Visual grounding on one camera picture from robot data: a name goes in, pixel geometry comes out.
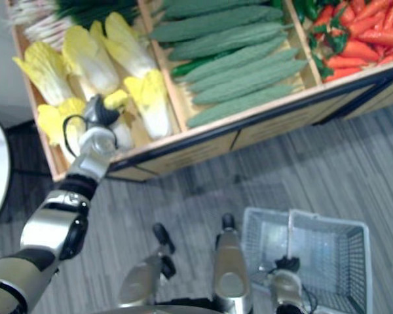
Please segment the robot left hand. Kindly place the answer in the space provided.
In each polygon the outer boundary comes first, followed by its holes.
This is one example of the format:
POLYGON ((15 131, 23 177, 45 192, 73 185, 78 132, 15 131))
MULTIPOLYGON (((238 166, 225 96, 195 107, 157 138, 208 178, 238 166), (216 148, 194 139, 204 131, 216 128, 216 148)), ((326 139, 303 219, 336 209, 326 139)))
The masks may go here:
POLYGON ((118 110, 105 107, 103 97, 100 94, 91 97, 84 110, 84 117, 87 120, 103 126, 114 124, 119 119, 119 116, 118 110))

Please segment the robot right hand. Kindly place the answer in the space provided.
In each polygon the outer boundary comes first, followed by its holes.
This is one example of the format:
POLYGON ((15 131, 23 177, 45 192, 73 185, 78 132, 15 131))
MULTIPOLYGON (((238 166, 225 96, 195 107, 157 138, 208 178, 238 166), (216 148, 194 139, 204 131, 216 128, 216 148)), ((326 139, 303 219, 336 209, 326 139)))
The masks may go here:
POLYGON ((301 263, 298 257, 293 256, 288 258, 287 256, 283 256, 281 259, 275 260, 275 265, 278 270, 288 270, 297 273, 301 263))

